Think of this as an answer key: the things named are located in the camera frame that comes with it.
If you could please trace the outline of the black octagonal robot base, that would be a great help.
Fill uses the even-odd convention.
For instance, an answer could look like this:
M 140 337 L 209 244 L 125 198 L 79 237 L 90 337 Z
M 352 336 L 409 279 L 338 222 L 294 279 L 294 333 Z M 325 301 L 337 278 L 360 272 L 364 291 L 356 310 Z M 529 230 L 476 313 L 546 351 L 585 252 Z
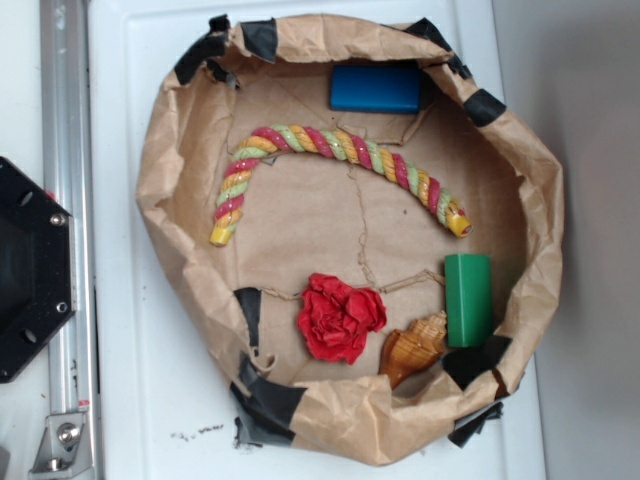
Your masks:
M 14 381 L 74 313 L 71 217 L 1 159 L 1 382 Z

